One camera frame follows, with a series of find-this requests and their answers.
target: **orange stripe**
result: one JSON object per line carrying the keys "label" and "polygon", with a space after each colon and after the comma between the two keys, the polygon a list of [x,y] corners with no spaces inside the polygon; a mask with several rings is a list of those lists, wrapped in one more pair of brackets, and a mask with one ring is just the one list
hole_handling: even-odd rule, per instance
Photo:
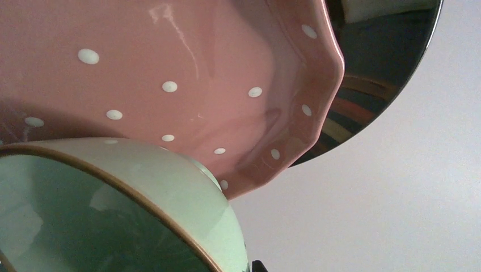
{"label": "orange stripe", "polygon": [[375,114],[373,112],[370,112],[349,100],[337,97],[334,98],[330,111],[334,111],[340,115],[346,116],[361,125],[367,125],[372,119],[375,118]]}

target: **black plate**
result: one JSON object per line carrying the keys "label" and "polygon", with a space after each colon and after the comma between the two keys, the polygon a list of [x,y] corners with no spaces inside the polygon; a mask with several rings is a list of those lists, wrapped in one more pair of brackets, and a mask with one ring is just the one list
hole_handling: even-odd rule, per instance
{"label": "black plate", "polygon": [[352,138],[393,102],[421,61],[442,6],[438,0],[430,9],[346,23],[341,0],[326,2],[344,55],[345,76],[319,140],[292,166]]}

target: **small black object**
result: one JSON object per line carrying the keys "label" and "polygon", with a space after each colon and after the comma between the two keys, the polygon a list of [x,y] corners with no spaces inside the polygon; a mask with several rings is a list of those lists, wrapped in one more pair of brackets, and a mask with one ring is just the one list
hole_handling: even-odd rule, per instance
{"label": "small black object", "polygon": [[252,272],[268,272],[264,264],[257,260],[252,262]]}

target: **dark glossy plate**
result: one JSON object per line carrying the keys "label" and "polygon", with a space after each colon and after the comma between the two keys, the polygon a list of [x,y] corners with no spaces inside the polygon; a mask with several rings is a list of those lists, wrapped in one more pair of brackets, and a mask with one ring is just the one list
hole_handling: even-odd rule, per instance
{"label": "dark glossy plate", "polygon": [[[393,102],[421,61],[442,6],[442,0],[326,2],[344,54],[345,77],[319,140],[293,166],[352,138]],[[361,2],[372,5],[360,11]],[[392,5],[391,12],[379,3]]]}

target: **beige stripe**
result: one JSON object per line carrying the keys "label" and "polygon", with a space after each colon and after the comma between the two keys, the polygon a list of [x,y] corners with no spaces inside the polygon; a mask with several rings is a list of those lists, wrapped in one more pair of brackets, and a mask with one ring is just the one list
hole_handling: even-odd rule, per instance
{"label": "beige stripe", "polygon": [[352,133],[345,129],[343,126],[334,122],[333,120],[327,118],[322,126],[322,132],[329,135],[332,139],[336,140],[338,143],[343,143],[347,141]]}

